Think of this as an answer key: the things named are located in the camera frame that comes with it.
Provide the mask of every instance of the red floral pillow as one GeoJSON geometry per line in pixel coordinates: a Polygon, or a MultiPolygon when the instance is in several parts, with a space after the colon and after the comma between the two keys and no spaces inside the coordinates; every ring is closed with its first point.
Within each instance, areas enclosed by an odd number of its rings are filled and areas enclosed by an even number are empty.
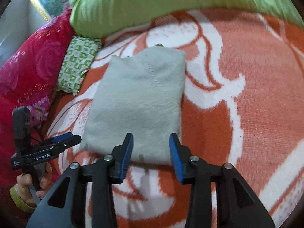
{"type": "Polygon", "coordinates": [[[0,69],[0,96],[14,108],[28,107],[32,126],[47,118],[60,67],[74,35],[70,14],[71,9],[37,30],[0,69]]]}

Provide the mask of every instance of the gold frame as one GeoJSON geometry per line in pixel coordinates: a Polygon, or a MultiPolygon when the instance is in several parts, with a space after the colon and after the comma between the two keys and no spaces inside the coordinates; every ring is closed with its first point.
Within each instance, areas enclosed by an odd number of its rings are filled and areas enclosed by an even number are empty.
{"type": "Polygon", "coordinates": [[[40,3],[37,0],[30,0],[31,4],[33,4],[33,6],[35,7],[35,9],[37,9],[37,11],[39,12],[39,14],[47,21],[49,22],[51,20],[51,17],[47,14],[47,12],[45,11],[45,9],[42,8],[42,6],[40,5],[40,3]]]}

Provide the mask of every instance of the gray cloth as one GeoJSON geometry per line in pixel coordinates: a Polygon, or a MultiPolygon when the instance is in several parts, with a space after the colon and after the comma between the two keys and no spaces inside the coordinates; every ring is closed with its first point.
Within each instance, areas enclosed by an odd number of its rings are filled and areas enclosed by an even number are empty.
{"type": "Polygon", "coordinates": [[[171,164],[169,136],[180,130],[185,65],[184,51],[160,46],[133,57],[112,56],[80,149],[110,154],[130,132],[132,161],[171,164]]]}

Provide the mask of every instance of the green pillow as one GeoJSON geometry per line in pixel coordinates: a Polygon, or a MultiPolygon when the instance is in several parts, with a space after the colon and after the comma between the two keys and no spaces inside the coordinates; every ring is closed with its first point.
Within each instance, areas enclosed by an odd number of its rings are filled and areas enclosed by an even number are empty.
{"type": "Polygon", "coordinates": [[[79,92],[92,62],[101,46],[100,39],[74,36],[66,51],[57,80],[57,90],[71,93],[79,92]]]}
{"type": "Polygon", "coordinates": [[[126,27],[140,25],[178,10],[238,8],[283,19],[304,28],[290,0],[70,0],[70,23],[84,37],[103,38],[126,27]]]}

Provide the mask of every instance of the orange blanket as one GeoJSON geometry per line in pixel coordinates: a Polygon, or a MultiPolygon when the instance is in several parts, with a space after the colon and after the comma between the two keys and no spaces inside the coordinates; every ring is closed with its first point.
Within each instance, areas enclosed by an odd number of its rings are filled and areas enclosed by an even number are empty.
{"type": "MultiPolygon", "coordinates": [[[[103,39],[78,95],[57,94],[45,135],[82,135],[110,56],[132,56],[157,43],[187,54],[182,143],[208,163],[231,162],[279,227],[304,189],[304,31],[281,20],[198,9],[115,33],[103,39]]],[[[96,158],[75,146],[54,163],[62,173],[74,161],[96,158]]],[[[120,228],[184,227],[190,187],[178,183],[171,167],[132,165],[113,191],[120,228]]],[[[215,200],[213,190],[213,227],[215,200]]]]}

